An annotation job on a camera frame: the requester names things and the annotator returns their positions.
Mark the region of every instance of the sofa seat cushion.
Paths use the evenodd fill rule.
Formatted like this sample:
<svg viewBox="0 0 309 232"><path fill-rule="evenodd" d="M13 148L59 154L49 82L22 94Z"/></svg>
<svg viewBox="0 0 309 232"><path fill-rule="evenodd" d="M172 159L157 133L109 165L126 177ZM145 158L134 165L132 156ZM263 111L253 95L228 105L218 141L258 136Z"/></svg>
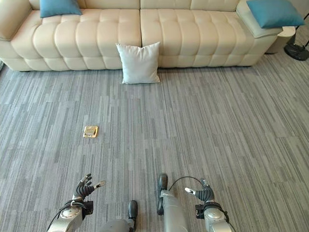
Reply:
<svg viewBox="0 0 309 232"><path fill-rule="evenodd" d="M82 13L41 19L40 11L32 11L1 58L15 70L122 68L115 44L141 46L140 11L82 9Z"/></svg>
<svg viewBox="0 0 309 232"><path fill-rule="evenodd" d="M277 36L255 39L235 12L142 9L142 45L161 42L159 67L248 66Z"/></svg>

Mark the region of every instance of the white pillow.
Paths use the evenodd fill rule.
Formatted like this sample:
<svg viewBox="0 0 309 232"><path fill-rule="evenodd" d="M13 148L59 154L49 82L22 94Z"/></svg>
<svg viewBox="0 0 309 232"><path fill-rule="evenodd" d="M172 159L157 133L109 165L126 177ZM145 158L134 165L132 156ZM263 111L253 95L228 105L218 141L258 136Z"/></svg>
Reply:
<svg viewBox="0 0 309 232"><path fill-rule="evenodd" d="M136 47L116 43L124 78L122 84L158 83L157 75L160 42Z"/></svg>

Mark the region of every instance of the gray striped carpet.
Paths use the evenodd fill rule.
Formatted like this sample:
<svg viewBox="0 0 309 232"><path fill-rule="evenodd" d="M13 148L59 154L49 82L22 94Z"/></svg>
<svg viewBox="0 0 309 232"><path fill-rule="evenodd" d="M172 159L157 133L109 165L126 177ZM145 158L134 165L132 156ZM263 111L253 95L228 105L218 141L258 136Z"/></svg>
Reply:
<svg viewBox="0 0 309 232"><path fill-rule="evenodd" d="M307 40L303 33L302 44ZM42 232L78 180L106 180L79 231L125 218L163 231L156 179L208 179L238 232L309 231L309 60L283 51L253 67L160 69L162 83L122 85L122 72L0 73L0 231ZM98 125L96 139L82 138ZM188 210L193 196L172 192Z"/></svg>

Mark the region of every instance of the wire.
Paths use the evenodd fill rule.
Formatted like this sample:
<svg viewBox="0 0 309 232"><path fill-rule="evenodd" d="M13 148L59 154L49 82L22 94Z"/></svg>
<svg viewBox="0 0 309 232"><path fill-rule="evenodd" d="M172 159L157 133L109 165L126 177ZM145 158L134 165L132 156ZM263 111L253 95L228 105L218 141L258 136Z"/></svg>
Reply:
<svg viewBox="0 0 309 232"><path fill-rule="evenodd" d="M232 225L232 223L229 223L229 225L233 228L233 231L236 232L236 230L235 230L234 226Z"/></svg>
<svg viewBox="0 0 309 232"><path fill-rule="evenodd" d="M62 210L64 210L66 207L62 207L61 209L59 209L58 213L56 213L56 215L54 216L54 218L52 219L52 221L49 223L49 226L47 227L47 230L49 230L50 226L52 225L52 223L54 222L54 220L56 219L56 217L59 217L60 213Z"/></svg>
<svg viewBox="0 0 309 232"><path fill-rule="evenodd" d="M169 188L169 191L171 190L171 188L174 186L174 184L175 184L177 181L179 181L179 180L181 180L181 179L184 179L184 178L192 178L192 179L195 179L196 181L198 181L200 184L202 184L202 183L200 182L200 180L198 180L198 179L195 178L195 177L192 177L192 176L183 176L183 177L180 177L180 178L178 178L177 180L174 181L174 183L172 184L172 186Z"/></svg>

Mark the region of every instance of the teal pillow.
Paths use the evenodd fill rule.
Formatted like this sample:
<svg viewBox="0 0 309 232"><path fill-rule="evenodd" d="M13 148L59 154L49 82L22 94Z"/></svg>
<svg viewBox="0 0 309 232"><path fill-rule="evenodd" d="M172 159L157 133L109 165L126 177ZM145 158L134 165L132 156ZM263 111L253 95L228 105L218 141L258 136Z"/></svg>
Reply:
<svg viewBox="0 0 309 232"><path fill-rule="evenodd" d="M76 0L40 0L41 18L54 15L82 15Z"/></svg>
<svg viewBox="0 0 309 232"><path fill-rule="evenodd" d="M261 28L305 24L302 16L288 0L250 0L247 4Z"/></svg>

